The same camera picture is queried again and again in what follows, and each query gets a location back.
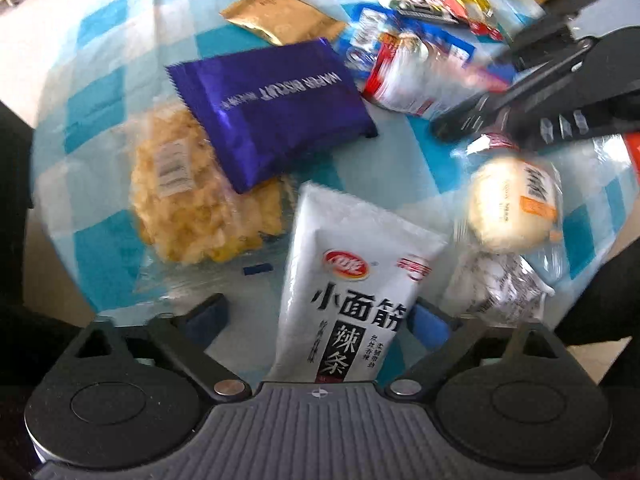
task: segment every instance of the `blue checkered tablecloth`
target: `blue checkered tablecloth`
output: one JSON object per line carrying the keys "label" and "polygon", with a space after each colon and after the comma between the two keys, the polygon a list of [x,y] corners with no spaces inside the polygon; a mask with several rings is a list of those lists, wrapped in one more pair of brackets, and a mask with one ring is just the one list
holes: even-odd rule
{"label": "blue checkered tablecloth", "polygon": [[[234,1],[77,0],[75,15],[66,17],[72,27],[40,102],[34,198],[58,254],[96,312],[122,323],[167,309],[154,301],[157,290],[136,292],[145,247],[129,211],[132,128],[155,104],[176,98],[166,65],[267,45],[222,19],[219,11]],[[305,1],[347,20],[355,4],[375,0]],[[540,12],[530,0],[493,2],[515,28]],[[471,35],[464,39],[478,43]],[[492,48],[479,45],[484,53]],[[461,185],[450,147],[426,134],[423,120],[367,106],[380,136],[318,156],[302,178],[450,233]],[[601,264],[638,183],[619,137],[575,143],[549,158],[562,177],[569,269],[547,305],[548,321],[555,324]],[[243,277],[231,265],[220,273],[232,317],[211,351],[248,378],[259,377],[273,359],[282,269]],[[232,356],[224,355],[229,346],[235,348]]]}

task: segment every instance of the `red and white package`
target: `red and white package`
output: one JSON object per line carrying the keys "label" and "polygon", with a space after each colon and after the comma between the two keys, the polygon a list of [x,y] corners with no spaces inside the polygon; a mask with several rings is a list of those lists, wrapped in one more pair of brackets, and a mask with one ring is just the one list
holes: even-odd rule
{"label": "red and white package", "polygon": [[267,380],[373,380],[445,238],[354,196],[300,189]]}
{"label": "red and white package", "polygon": [[388,110],[425,119],[480,92],[504,92],[508,84],[411,32],[383,34],[362,96]]}

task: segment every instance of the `white plastic wrapper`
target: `white plastic wrapper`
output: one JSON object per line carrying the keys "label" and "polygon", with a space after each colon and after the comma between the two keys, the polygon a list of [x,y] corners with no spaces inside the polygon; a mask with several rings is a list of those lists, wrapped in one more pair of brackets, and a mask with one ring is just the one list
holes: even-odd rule
{"label": "white plastic wrapper", "polygon": [[506,82],[467,64],[469,53],[451,46],[444,52],[414,32],[383,35],[383,46],[362,91],[388,110],[433,119],[480,92],[502,92]]}
{"label": "white plastic wrapper", "polygon": [[548,160],[510,141],[506,117],[451,153],[462,164],[466,192],[454,237],[478,251],[520,254],[553,284],[567,270],[560,175]]}
{"label": "white plastic wrapper", "polygon": [[267,380],[374,379],[445,243],[354,196],[303,184]]}
{"label": "white plastic wrapper", "polygon": [[554,290],[518,254],[464,254],[440,308],[460,317],[479,317],[493,326],[542,320],[545,298]]}

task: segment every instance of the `plastic-wrapped bun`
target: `plastic-wrapped bun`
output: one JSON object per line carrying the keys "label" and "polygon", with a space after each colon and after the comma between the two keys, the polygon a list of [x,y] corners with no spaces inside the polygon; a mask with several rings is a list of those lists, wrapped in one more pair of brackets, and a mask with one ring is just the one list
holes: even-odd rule
{"label": "plastic-wrapped bun", "polygon": [[516,156],[499,156],[471,178],[467,220],[494,253],[525,253],[545,242],[558,211],[549,174]]}
{"label": "plastic-wrapped bun", "polygon": [[164,261],[232,259],[279,235],[282,182],[273,178],[238,195],[202,127],[184,107],[156,110],[135,150],[130,200],[142,240]]}

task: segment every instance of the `gold foil pouch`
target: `gold foil pouch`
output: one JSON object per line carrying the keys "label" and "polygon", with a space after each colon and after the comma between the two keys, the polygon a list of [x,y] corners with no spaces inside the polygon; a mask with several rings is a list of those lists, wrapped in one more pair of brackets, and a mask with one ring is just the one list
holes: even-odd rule
{"label": "gold foil pouch", "polygon": [[301,0],[238,0],[220,15],[276,46],[315,38],[333,41],[347,25]]}

